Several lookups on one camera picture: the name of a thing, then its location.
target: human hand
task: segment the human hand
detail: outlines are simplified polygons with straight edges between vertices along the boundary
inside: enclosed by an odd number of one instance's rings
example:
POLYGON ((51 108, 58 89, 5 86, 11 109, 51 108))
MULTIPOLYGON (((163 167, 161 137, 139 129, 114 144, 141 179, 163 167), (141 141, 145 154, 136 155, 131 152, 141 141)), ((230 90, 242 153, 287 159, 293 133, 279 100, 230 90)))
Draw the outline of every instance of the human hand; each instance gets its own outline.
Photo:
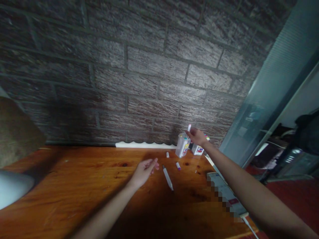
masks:
POLYGON ((129 181, 128 185, 133 186, 135 189, 140 188, 147 181, 149 176, 154 173, 154 169, 159 170, 160 165, 156 159, 147 159, 140 162, 129 181))
POLYGON ((185 131, 188 137, 193 141, 193 143, 203 147, 205 143, 209 143, 208 140, 206 139, 203 131, 196 129, 196 128, 191 128, 190 131, 185 131))

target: purple marker cap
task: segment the purple marker cap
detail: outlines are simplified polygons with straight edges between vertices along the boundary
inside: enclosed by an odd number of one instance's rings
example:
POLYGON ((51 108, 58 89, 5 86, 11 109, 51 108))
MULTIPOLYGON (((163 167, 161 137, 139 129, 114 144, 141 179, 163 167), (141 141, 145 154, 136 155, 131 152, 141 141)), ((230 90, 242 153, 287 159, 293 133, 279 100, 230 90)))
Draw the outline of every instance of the purple marker cap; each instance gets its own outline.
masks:
POLYGON ((180 171, 180 166, 179 166, 179 163, 178 163, 178 162, 176 162, 176 166, 177 166, 177 168, 178 168, 178 171, 180 171))

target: human arm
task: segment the human arm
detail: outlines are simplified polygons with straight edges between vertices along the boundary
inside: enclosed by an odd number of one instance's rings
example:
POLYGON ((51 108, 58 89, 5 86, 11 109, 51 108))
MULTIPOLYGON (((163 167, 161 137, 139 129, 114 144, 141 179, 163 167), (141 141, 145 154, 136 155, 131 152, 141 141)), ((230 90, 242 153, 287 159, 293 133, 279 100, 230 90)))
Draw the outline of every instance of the human arm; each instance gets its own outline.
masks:
POLYGON ((186 132, 207 152, 242 205, 272 238, 319 238, 295 213, 264 185, 206 140, 196 128, 186 132))
POLYGON ((156 159, 140 162, 128 184, 98 211, 72 239, 105 238, 134 193, 159 169, 156 159))

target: brick wall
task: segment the brick wall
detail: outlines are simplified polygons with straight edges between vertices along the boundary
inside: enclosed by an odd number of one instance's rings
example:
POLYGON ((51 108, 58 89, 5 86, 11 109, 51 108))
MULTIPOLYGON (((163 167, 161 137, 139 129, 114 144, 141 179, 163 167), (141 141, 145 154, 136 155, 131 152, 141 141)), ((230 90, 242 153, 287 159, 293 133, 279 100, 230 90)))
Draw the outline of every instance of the brick wall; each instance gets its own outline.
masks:
POLYGON ((48 143, 220 145, 292 0, 8 0, 0 85, 48 143))

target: lamp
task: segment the lamp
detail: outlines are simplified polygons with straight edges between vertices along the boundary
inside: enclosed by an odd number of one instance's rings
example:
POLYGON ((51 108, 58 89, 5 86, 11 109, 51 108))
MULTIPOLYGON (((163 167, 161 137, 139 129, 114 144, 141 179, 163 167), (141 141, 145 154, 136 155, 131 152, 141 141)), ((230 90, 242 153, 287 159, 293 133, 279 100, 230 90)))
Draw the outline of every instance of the lamp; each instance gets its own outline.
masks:
POLYGON ((28 175, 1 168, 28 156, 45 141, 43 133, 13 100, 0 97, 0 209, 21 198, 34 184, 28 175))

